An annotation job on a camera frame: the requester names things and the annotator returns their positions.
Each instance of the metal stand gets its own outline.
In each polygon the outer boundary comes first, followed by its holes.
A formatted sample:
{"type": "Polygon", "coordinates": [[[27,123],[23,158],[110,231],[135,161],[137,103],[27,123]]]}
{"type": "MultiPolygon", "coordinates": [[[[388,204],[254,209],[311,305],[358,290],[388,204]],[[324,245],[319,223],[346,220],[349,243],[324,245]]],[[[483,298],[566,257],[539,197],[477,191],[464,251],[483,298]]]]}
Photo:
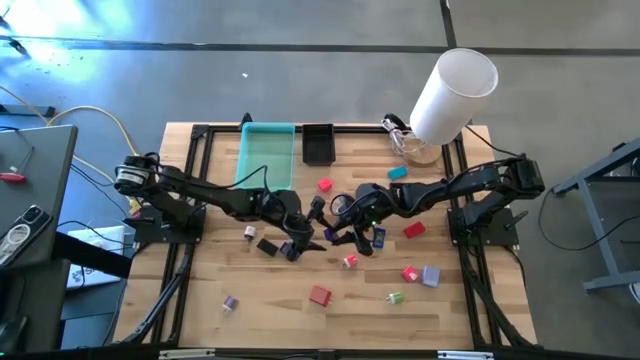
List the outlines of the metal stand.
{"type": "Polygon", "coordinates": [[[587,292],[592,292],[598,289],[627,286],[629,284],[640,282],[640,271],[624,272],[620,270],[620,268],[623,267],[621,266],[621,262],[626,262],[624,252],[615,251],[615,248],[619,243],[610,242],[609,237],[605,237],[606,232],[613,224],[605,227],[605,221],[608,217],[605,216],[602,211],[598,211],[592,193],[592,185],[597,187],[602,183],[637,183],[639,184],[638,186],[640,186],[640,177],[637,176],[604,176],[605,174],[638,157],[640,157],[640,138],[629,144],[618,147],[611,154],[581,171],[578,175],[573,176],[569,180],[564,181],[551,189],[551,191],[558,196],[562,196],[571,190],[577,189],[584,202],[584,206],[587,210],[589,221],[591,222],[596,238],[602,238],[602,240],[598,242],[598,246],[602,252],[602,257],[604,258],[609,275],[595,278],[591,281],[585,281],[583,286],[587,292]]]}

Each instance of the teal plastic tray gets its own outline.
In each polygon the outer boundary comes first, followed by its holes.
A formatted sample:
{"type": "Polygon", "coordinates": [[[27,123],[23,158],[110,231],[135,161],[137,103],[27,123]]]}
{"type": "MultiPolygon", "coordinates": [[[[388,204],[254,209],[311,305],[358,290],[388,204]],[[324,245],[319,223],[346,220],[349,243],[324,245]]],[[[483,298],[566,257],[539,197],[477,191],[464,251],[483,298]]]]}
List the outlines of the teal plastic tray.
{"type": "MultiPolygon", "coordinates": [[[[290,123],[246,123],[242,127],[236,180],[241,180],[262,165],[268,166],[270,190],[291,190],[293,182],[293,149],[296,127],[290,123]]],[[[249,189],[264,187],[262,171],[238,185],[249,189]]]]}

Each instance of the teal block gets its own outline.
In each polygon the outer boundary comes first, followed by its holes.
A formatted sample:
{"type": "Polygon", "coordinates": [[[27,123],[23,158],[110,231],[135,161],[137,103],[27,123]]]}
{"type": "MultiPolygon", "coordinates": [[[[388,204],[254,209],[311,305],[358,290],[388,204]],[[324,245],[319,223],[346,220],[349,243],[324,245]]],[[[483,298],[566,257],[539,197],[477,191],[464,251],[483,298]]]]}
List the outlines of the teal block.
{"type": "Polygon", "coordinates": [[[389,177],[391,178],[391,180],[400,179],[407,176],[407,174],[409,173],[407,172],[406,166],[398,166],[395,169],[389,170],[389,177]]]}

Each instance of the white cylinder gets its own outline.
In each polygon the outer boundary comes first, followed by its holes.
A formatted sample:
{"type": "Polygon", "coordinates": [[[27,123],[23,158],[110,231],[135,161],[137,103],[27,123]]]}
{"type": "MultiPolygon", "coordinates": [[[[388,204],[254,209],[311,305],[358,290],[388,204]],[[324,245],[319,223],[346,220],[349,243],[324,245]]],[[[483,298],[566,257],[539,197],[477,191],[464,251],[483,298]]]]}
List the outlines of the white cylinder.
{"type": "Polygon", "coordinates": [[[451,142],[496,86],[498,70],[486,56],[462,48],[445,52],[411,112],[411,130],[427,144],[451,142]]]}

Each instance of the gray concrete floor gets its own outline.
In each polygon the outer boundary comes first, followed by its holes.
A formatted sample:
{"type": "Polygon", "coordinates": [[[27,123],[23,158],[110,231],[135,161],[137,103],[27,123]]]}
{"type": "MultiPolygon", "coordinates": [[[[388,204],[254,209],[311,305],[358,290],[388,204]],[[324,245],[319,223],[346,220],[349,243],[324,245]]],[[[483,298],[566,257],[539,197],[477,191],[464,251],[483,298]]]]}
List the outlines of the gray concrete floor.
{"type": "MultiPolygon", "coordinates": [[[[6,19],[17,33],[31,36],[446,45],[437,0],[59,0],[56,9],[48,3],[18,1],[6,19]]],[[[633,16],[638,3],[633,0],[451,0],[451,9],[462,46],[640,47],[640,28],[633,16]]],[[[238,121],[247,111],[269,121],[376,123],[387,112],[408,119],[438,57],[69,51],[44,45],[29,50],[33,59],[22,61],[12,49],[0,48],[0,84],[33,104],[108,109],[122,119],[141,151],[158,149],[166,122],[238,121]]],[[[538,160],[548,186],[640,135],[640,58],[491,59],[501,82],[474,122],[490,126],[496,145],[538,160]]],[[[7,100],[0,94],[0,102],[7,100]]],[[[41,125],[30,118],[5,117],[0,122],[41,125]]],[[[102,169],[111,171],[127,154],[117,128],[100,114],[79,112],[63,122],[80,127],[77,152],[102,169]]],[[[601,256],[596,248],[566,253],[545,243],[536,225],[540,200],[513,204],[516,210],[530,211],[518,229],[540,343],[553,349],[639,354],[640,306],[625,289],[584,293],[583,280],[605,273],[601,256]]],[[[594,239],[575,196],[550,199],[547,206],[545,225],[555,241],[577,246],[594,239]]],[[[104,218],[118,215],[113,205],[71,175],[61,221],[108,221],[104,218]]],[[[640,247],[631,245],[628,251],[637,253],[640,247]]],[[[109,301],[87,307],[86,315],[112,311],[115,297],[105,296],[109,301]]],[[[67,310],[78,316],[78,311],[67,310]]],[[[96,321],[104,326],[104,319],[96,321]]],[[[65,334],[65,346],[77,346],[73,344],[80,345],[65,334]]]]}

